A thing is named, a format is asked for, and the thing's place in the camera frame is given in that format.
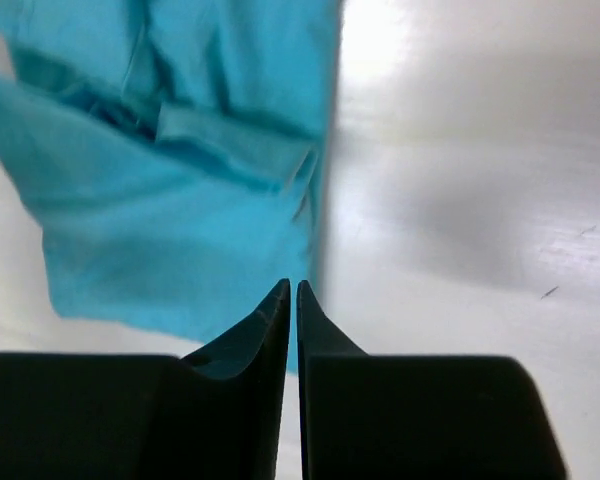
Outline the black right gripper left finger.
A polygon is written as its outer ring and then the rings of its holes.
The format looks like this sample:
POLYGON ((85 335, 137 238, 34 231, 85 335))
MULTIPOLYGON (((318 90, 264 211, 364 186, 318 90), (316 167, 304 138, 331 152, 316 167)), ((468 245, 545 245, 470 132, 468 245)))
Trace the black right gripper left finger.
POLYGON ((185 357, 0 352, 0 479, 271 479, 291 291, 185 357))

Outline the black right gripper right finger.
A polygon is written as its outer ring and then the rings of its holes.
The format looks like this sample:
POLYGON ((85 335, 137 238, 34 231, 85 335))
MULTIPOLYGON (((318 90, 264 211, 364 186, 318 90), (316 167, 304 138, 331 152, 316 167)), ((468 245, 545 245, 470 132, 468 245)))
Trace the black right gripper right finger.
POLYGON ((371 355, 297 296, 307 479, 564 479, 536 384, 506 356, 371 355))

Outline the light blue t shirt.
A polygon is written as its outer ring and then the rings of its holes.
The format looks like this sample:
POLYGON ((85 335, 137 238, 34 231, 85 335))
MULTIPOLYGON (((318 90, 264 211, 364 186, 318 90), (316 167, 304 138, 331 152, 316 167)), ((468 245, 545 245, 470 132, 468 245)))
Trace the light blue t shirt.
POLYGON ((313 276, 335 1, 0 1, 0 163, 50 302, 208 342, 313 276))

